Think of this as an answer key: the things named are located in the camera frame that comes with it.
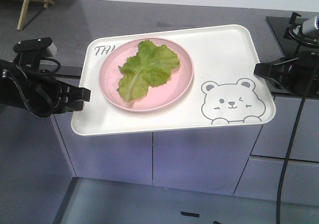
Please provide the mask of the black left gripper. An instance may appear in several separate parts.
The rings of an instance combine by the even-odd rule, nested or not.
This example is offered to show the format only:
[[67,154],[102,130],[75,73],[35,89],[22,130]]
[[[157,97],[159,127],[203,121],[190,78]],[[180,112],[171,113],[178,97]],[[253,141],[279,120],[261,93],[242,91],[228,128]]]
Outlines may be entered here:
[[90,101],[90,90],[58,81],[53,75],[61,64],[55,59],[49,61],[57,64],[55,70],[1,60],[0,104],[25,109],[37,117],[81,111],[84,102]]

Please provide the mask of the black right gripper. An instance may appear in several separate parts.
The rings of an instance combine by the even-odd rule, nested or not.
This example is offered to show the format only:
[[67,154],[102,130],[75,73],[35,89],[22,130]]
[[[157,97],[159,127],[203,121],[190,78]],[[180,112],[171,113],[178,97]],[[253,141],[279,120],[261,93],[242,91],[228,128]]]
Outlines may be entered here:
[[[319,95],[319,54],[301,52],[294,58],[282,57],[255,65],[254,75],[264,78],[273,88],[303,96],[311,82],[308,96]],[[280,82],[273,78],[281,75]]]

